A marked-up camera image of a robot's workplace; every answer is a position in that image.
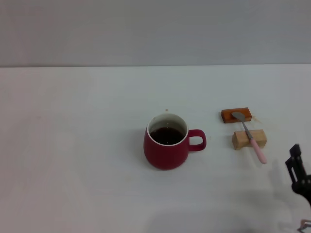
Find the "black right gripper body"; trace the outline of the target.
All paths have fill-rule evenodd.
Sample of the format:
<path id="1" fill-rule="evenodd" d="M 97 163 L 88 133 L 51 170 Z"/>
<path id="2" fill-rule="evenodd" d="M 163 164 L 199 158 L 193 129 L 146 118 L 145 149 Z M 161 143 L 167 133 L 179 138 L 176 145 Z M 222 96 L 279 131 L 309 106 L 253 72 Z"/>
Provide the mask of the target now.
<path id="1" fill-rule="evenodd" d="M 309 204 L 311 204 L 311 176 L 307 175 L 305 178 L 292 183 L 292 190 L 303 196 Z"/>

